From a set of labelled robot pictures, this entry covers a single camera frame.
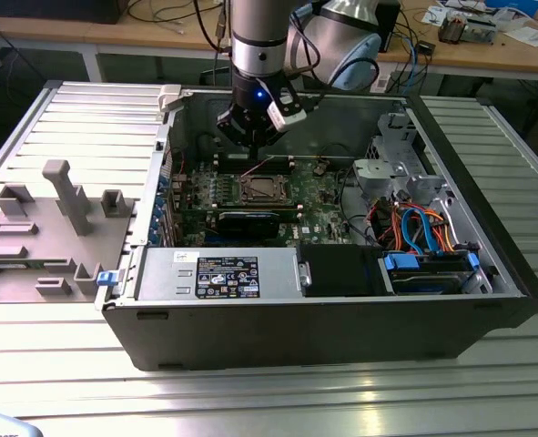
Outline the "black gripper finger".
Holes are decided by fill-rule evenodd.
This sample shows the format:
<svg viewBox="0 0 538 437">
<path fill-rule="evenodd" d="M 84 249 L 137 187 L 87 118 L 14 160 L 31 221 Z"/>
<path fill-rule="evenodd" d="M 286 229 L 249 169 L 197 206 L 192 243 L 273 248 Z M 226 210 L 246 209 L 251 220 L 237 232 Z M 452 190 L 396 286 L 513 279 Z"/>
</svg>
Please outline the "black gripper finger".
<svg viewBox="0 0 538 437">
<path fill-rule="evenodd" d="M 217 128 L 234 145 L 246 148 L 250 159 L 258 158 L 258 114 L 237 103 L 230 103 L 228 108 L 218 115 Z"/>
<path fill-rule="evenodd" d="M 279 131 L 269 118 L 262 117 L 257 129 L 257 154 L 264 147 L 272 146 L 279 140 Z"/>
</svg>

